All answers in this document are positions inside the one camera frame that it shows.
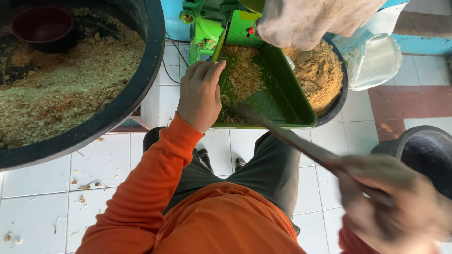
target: dark gray pants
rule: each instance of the dark gray pants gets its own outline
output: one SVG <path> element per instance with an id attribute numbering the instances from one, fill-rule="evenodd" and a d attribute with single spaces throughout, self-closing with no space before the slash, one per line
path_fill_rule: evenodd
<path id="1" fill-rule="evenodd" d="M 159 140 L 159 130 L 162 128 L 154 128 L 146 134 L 143 151 Z M 182 170 L 179 184 L 164 214 L 203 187 L 212 183 L 231 182 L 259 193 L 281 209 L 292 222 L 298 196 L 300 155 L 298 150 L 267 132 L 256 141 L 253 158 L 228 178 L 221 179 L 201 162 L 198 151 L 194 149 L 192 162 Z M 300 228 L 292 225 L 298 235 Z"/>

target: person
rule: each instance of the person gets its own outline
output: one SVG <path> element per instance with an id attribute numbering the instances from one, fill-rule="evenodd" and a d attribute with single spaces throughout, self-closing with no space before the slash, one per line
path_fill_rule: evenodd
<path id="1" fill-rule="evenodd" d="M 181 80 L 175 117 L 144 138 L 138 166 L 120 184 L 77 253 L 305 253 L 292 223 L 300 152 L 271 133 L 227 179 L 195 150 L 220 110 L 226 62 L 199 61 Z M 386 156 L 331 160 L 346 211 L 344 253 L 429 254 L 450 236 L 451 201 L 425 176 Z M 363 187 L 391 198 L 385 205 Z"/>

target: large black basin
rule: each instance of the large black basin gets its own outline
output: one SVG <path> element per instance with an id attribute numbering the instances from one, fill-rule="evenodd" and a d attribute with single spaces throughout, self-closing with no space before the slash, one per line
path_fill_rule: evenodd
<path id="1" fill-rule="evenodd" d="M 0 171 L 43 163 L 74 152 L 130 116 L 155 80 L 165 47 L 165 23 L 160 0 L 0 1 L 0 26 L 27 7 L 56 5 L 62 8 L 101 9 L 136 29 L 146 41 L 141 63 L 124 90 L 88 121 L 58 136 L 28 146 L 0 151 Z"/>
<path id="2" fill-rule="evenodd" d="M 426 175 L 452 199 L 452 136 L 433 126 L 406 130 L 399 138 L 377 145 L 372 154 L 389 154 Z"/>
<path id="3" fill-rule="evenodd" d="M 315 127 L 322 126 L 326 123 L 329 123 L 333 118 L 335 118 L 339 112 L 342 110 L 342 107 L 345 104 L 345 100 L 347 99 L 348 94 L 348 73 L 347 73 L 347 66 L 345 65 L 344 59 L 342 58 L 342 55 L 339 51 L 339 49 L 336 47 L 336 45 L 333 43 L 333 41 L 328 37 L 324 36 L 323 39 L 331 46 L 333 46 L 333 51 L 336 53 L 336 55 L 339 58 L 339 61 L 342 63 L 342 73 L 344 74 L 344 77 L 342 78 L 342 89 L 340 91 L 339 96 L 334 101 L 333 105 L 323 114 L 322 116 L 317 118 L 317 125 Z"/>

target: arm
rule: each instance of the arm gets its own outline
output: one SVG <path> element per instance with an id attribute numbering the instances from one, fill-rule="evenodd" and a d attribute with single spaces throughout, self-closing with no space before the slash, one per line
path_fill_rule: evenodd
<path id="1" fill-rule="evenodd" d="M 192 150 L 203 137 L 177 113 L 159 134 L 160 140 L 143 154 L 107 201 L 105 213 L 97 215 L 97 223 L 87 229 L 78 252 L 114 253 L 121 249 L 141 254 L 152 248 L 182 168 L 190 163 Z"/>
<path id="2" fill-rule="evenodd" d="M 104 214 L 96 216 L 77 253 L 142 254 L 152 249 L 164 223 L 162 212 L 179 183 L 192 150 L 221 110 L 218 79 L 226 65 L 200 61 L 181 80 L 174 120 L 120 184 Z"/>
<path id="3" fill-rule="evenodd" d="M 344 253 L 435 254 L 435 241 L 450 235 L 451 201 L 396 158 L 353 155 L 329 164 L 338 169 L 346 211 L 339 233 Z M 368 187 L 386 192 L 390 202 L 375 191 L 372 198 L 363 195 Z"/>

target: foot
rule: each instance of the foot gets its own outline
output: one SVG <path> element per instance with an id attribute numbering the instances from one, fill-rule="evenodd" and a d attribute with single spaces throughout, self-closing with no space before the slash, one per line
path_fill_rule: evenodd
<path id="1" fill-rule="evenodd" d="M 212 170 L 212 166 L 210 166 L 210 159 L 209 159 L 209 153 L 207 152 L 207 149 L 202 148 L 198 151 L 199 158 L 204 162 L 204 164 Z"/>
<path id="2" fill-rule="evenodd" d="M 237 158 L 235 160 L 235 171 L 237 172 L 237 170 L 241 169 L 243 166 L 245 166 L 246 161 L 242 158 Z"/>

